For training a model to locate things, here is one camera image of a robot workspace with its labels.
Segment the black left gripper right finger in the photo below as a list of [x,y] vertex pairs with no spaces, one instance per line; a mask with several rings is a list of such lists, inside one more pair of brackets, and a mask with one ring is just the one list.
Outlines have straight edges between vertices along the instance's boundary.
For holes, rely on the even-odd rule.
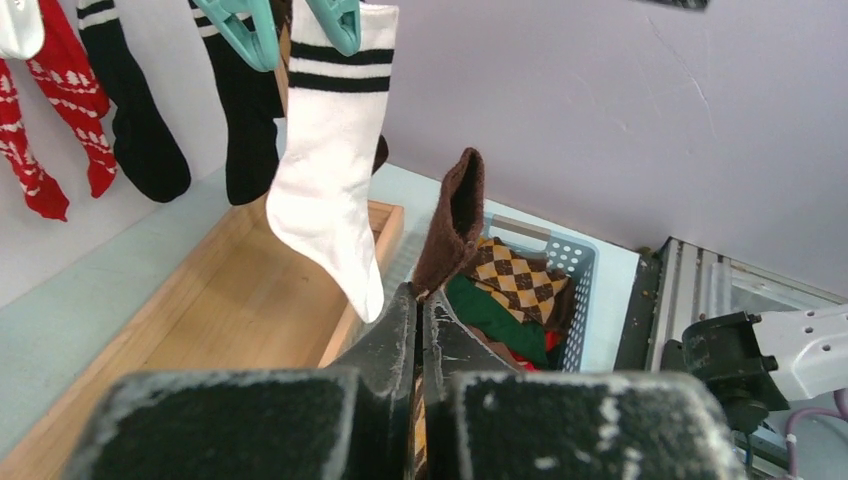
[[431,479],[742,479],[717,400],[677,373],[520,373],[422,308]]

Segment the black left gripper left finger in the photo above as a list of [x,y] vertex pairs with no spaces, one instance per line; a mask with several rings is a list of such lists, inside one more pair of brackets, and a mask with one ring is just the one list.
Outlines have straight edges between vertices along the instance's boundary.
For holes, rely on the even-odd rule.
[[400,285],[320,369],[143,371],[89,417],[70,479],[406,479],[417,304]]

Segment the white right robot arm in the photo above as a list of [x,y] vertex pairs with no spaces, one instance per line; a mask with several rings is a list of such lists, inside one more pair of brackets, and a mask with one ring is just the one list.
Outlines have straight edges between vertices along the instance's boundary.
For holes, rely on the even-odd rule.
[[846,417],[847,307],[699,320],[665,343],[660,367],[702,381],[729,427],[744,434],[772,412],[827,393]]

